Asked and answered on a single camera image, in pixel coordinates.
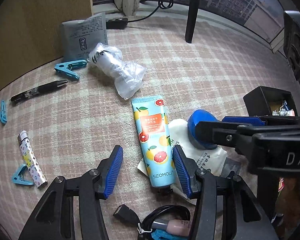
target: teal plastic clip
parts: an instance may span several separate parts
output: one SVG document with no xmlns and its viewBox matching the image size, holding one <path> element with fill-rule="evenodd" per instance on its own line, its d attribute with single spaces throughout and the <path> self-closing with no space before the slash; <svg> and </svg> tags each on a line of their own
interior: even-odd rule
<svg viewBox="0 0 300 240">
<path fill-rule="evenodd" d="M 153 231 L 151 233 L 151 237 L 154 240 L 187 240 L 187 237 L 174 236 L 160 229 L 156 229 L 155 231 Z"/>
<path fill-rule="evenodd" d="M 6 123 L 7 123 L 6 103 L 5 103 L 4 100 L 1 100 L 0 121 L 1 121 L 3 124 L 6 124 Z"/>
<path fill-rule="evenodd" d="M 88 64 L 88 62 L 84 59 L 82 60 L 75 60 L 75 61 L 69 61 L 69 62 L 63 62 L 60 64 L 56 64 L 56 66 L 54 67 L 54 69 L 58 72 L 58 73 L 63 73 L 71 78 L 80 79 L 80 76 L 73 72 L 73 69 L 77 69 L 77 68 L 83 68 Z"/>
<path fill-rule="evenodd" d="M 33 185 L 34 182 L 33 181 L 29 181 L 29 180 L 25 180 L 23 178 L 23 172 L 25 170 L 28 170 L 27 165 L 26 164 L 22 164 L 19 169 L 17 169 L 17 171 L 15 173 L 13 173 L 12 177 L 11 177 L 11 181 L 15 184 L 21 184 L 21 185 Z"/>
</svg>

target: blue round object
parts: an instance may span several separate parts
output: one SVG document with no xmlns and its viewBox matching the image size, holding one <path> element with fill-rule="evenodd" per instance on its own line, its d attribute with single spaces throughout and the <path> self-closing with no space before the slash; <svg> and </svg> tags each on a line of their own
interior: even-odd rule
<svg viewBox="0 0 300 240">
<path fill-rule="evenodd" d="M 202 109 L 195 110 L 188 120 L 188 135 L 189 135 L 190 142 L 192 143 L 192 145 L 194 147 L 203 149 L 203 150 L 213 150 L 213 149 L 217 148 L 218 145 L 200 141 L 195 136 L 195 126 L 200 121 L 216 122 L 216 121 L 218 121 L 218 119 L 215 118 L 213 114 L 210 114 L 209 112 L 207 112 L 205 110 L 202 110 Z"/>
</svg>

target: black box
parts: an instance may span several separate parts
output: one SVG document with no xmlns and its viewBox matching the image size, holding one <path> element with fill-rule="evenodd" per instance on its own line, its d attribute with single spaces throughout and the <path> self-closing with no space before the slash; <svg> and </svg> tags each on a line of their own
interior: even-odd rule
<svg viewBox="0 0 300 240">
<path fill-rule="evenodd" d="M 287 101 L 288 107 L 294 110 L 295 116 L 298 116 L 296 105 L 293 101 L 291 92 L 258 86 L 243 97 L 249 116 L 272 115 L 271 104 L 281 104 Z"/>
</svg>

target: crumpled clear plastic bag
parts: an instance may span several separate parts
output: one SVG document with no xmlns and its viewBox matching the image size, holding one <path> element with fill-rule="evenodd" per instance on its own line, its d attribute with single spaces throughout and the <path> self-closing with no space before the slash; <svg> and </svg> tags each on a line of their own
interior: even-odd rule
<svg viewBox="0 0 300 240">
<path fill-rule="evenodd" d="M 135 62 L 122 61 L 122 52 L 116 47 L 99 42 L 90 52 L 88 61 L 107 76 L 114 78 L 115 88 L 124 100 L 132 97 L 143 84 L 146 67 Z"/>
</svg>

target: checkered fabric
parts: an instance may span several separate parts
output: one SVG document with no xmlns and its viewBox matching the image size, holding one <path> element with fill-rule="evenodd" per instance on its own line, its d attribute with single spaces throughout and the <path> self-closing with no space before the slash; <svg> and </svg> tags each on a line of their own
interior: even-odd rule
<svg viewBox="0 0 300 240">
<path fill-rule="evenodd" d="M 242 97 L 259 85 L 292 92 L 300 106 L 300 87 L 287 61 L 268 48 L 231 30 L 197 22 L 192 44 L 185 42 L 186 20 L 150 17 L 129 24 L 125 30 L 109 30 L 109 44 L 122 50 L 124 60 L 147 67 L 142 88 L 135 97 L 163 95 L 169 120 L 187 120 L 196 109 L 218 119 L 247 115 Z M 56 74 L 58 59 L 18 78 L 0 91 L 0 100 L 32 87 L 66 79 Z M 124 101 L 113 80 L 96 67 L 76 71 L 80 81 L 69 81 L 56 92 L 38 96 L 18 106 L 7 104 L 8 122 L 0 123 L 0 223 L 13 240 L 45 192 L 13 184 L 11 176 L 23 163 L 17 135 L 28 132 L 34 154 L 49 184 L 58 175 L 74 178 L 98 166 L 116 144 L 124 159 L 113 194 L 101 201 L 109 239 L 136 239 L 137 230 L 127 228 L 112 214 L 125 203 L 141 219 L 155 208 L 181 204 L 192 214 L 194 206 L 179 196 L 159 197 L 149 179 L 137 171 L 142 157 L 131 100 Z M 241 175 L 256 193 L 256 177 L 247 174 L 247 161 L 232 149 L 228 155 L 242 163 Z M 217 239 L 221 227 L 217 222 Z M 75 199 L 74 223 L 81 239 L 79 206 Z"/>
</svg>

